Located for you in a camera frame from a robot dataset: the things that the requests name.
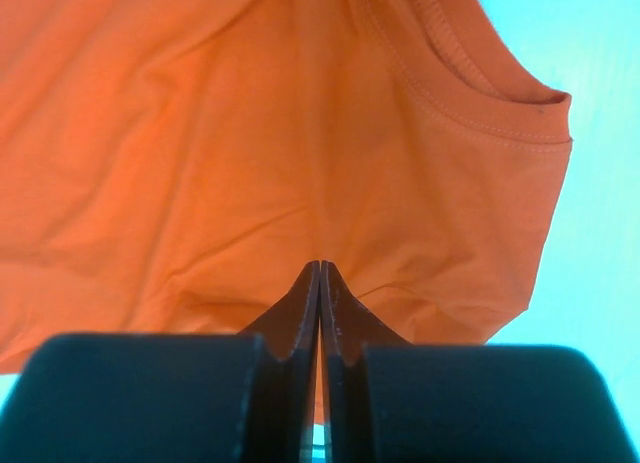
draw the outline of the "cloth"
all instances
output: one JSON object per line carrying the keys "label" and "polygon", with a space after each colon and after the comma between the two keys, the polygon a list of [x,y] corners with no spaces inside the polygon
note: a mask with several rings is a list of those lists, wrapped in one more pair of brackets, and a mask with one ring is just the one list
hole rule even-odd
{"label": "cloth", "polygon": [[527,309],[570,96],[477,0],[0,0],[0,28],[0,372],[57,333],[234,333],[315,259],[415,343]]}

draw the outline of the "neckline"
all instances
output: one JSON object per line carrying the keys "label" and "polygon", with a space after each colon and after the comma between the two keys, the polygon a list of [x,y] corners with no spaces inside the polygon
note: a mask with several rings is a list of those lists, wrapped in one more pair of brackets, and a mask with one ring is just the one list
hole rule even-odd
{"label": "neckline", "polygon": [[[420,8],[441,11],[430,25]],[[373,30],[406,83],[438,112],[467,128],[530,143],[571,140],[571,96],[538,81],[503,43],[478,0],[358,0],[356,12]],[[454,41],[495,90],[469,86],[425,38]]]}

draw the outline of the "light blue surface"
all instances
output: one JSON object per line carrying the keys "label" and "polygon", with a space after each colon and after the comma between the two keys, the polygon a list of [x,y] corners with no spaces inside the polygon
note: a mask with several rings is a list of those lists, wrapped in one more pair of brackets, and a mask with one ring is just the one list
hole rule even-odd
{"label": "light blue surface", "polygon": [[[573,95],[574,149],[531,307],[491,343],[584,352],[638,448],[640,0],[480,1],[523,66]],[[0,377],[0,406],[14,380]]]}

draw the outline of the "cyan background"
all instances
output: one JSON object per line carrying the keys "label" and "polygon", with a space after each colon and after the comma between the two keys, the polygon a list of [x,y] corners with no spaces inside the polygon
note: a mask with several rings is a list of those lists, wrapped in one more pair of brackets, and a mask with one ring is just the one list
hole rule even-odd
{"label": "cyan background", "polygon": [[[490,343],[584,352],[638,448],[640,0],[480,1],[520,62],[573,95],[574,148],[531,307]],[[0,407],[16,379],[0,376]]]}

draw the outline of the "orange t-shirt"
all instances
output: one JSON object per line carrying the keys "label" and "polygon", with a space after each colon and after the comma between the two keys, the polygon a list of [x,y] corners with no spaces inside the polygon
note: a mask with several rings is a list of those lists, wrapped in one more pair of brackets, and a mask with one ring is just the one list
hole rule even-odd
{"label": "orange t-shirt", "polygon": [[0,28],[0,372],[56,333],[236,332],[314,259],[413,342],[527,308],[570,96],[477,0],[0,0]]}

